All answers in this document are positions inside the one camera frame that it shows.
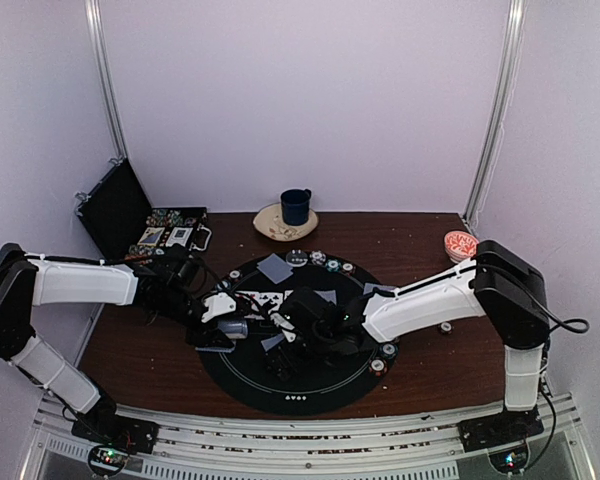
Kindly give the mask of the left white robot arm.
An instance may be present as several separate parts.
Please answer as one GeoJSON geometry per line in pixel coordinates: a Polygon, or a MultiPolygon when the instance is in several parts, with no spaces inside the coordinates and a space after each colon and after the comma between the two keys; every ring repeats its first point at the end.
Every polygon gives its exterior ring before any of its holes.
{"type": "Polygon", "coordinates": [[[113,444],[124,433],[115,402],[53,346],[60,335],[52,328],[62,315],[75,321],[91,306],[134,306],[185,326],[197,347],[228,347],[218,322],[236,313],[239,301],[227,290],[198,297],[188,289],[188,275],[203,264],[182,247],[106,260],[28,253],[6,243],[0,248],[0,359],[63,401],[101,443],[113,444]]]}

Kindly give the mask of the green chips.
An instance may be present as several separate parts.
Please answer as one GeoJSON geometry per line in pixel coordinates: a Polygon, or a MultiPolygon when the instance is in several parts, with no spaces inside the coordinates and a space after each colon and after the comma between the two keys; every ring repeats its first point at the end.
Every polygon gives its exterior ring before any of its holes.
{"type": "Polygon", "coordinates": [[[336,259],[329,259],[326,263],[325,263],[325,267],[329,272],[338,272],[341,270],[342,268],[342,264],[339,260],[336,259]]]}

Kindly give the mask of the six of hearts card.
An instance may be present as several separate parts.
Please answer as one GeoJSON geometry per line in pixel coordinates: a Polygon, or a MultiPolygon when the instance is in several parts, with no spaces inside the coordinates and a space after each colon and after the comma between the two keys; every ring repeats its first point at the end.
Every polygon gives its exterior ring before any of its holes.
{"type": "Polygon", "coordinates": [[[249,303],[249,308],[250,308],[251,313],[248,314],[248,317],[249,318],[260,318],[261,317],[260,304],[253,298],[253,296],[249,295],[248,293],[245,293],[245,292],[241,292],[240,296],[249,303]]]}

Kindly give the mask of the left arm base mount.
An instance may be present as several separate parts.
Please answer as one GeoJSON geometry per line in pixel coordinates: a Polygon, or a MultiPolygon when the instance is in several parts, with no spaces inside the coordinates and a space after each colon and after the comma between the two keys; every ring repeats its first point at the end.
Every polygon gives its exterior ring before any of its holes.
{"type": "Polygon", "coordinates": [[[151,454],[157,441],[157,423],[128,417],[118,420],[120,427],[111,435],[97,433],[78,420],[71,429],[73,436],[96,443],[87,453],[87,466],[101,477],[121,473],[133,455],[151,454]]]}

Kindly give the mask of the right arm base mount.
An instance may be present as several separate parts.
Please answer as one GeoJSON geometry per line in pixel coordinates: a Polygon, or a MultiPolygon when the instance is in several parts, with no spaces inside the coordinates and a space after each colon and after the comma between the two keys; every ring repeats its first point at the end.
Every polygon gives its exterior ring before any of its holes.
{"type": "Polygon", "coordinates": [[[501,474],[521,474],[531,463],[528,440],[544,432],[540,419],[506,419],[501,415],[458,424],[466,453],[487,450],[490,465],[501,474]]]}

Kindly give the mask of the blue playing card deck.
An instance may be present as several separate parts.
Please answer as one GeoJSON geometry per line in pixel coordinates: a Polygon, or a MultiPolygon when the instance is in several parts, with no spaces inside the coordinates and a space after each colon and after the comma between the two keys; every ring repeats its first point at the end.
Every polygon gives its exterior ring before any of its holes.
{"type": "Polygon", "coordinates": [[[246,339],[249,335],[246,319],[223,319],[218,321],[218,329],[231,340],[246,339]]]}

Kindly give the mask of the seven of clubs card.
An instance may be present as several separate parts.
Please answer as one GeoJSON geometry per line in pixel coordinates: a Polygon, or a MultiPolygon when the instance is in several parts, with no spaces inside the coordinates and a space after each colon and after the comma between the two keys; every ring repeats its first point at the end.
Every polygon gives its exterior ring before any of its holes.
{"type": "Polygon", "coordinates": [[[258,292],[256,295],[256,301],[267,315],[277,312],[284,299],[285,294],[281,292],[258,292]]]}

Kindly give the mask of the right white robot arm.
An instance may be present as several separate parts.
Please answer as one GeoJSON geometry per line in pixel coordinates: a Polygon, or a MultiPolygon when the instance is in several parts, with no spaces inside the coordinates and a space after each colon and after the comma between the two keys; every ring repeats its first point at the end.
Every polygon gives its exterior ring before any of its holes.
{"type": "Polygon", "coordinates": [[[515,440],[531,424],[542,352],[549,338],[543,275],[494,240],[454,267],[408,286],[372,291],[335,305],[309,287],[292,291],[271,313],[283,340],[269,349],[269,368],[288,380],[317,359],[356,355],[443,322],[487,317],[505,348],[499,440],[515,440]]]}

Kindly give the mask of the dealt card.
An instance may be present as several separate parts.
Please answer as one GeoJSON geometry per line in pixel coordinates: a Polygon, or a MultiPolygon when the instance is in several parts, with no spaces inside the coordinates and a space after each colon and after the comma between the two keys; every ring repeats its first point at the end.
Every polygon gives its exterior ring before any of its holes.
{"type": "Polygon", "coordinates": [[[286,262],[284,260],[282,260],[277,254],[271,254],[268,257],[266,257],[264,260],[261,260],[257,264],[257,270],[269,279],[269,277],[268,277],[269,268],[271,266],[273,266],[274,264],[282,264],[282,263],[286,263],[286,262]]]}

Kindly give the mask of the green fifty poker chip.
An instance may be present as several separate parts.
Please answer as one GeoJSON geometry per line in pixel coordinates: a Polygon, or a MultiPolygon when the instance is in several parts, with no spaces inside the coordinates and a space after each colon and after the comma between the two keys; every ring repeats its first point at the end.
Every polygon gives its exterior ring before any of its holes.
{"type": "Polygon", "coordinates": [[[387,343],[382,346],[381,351],[386,358],[394,358],[397,355],[398,348],[393,343],[387,343]]]}

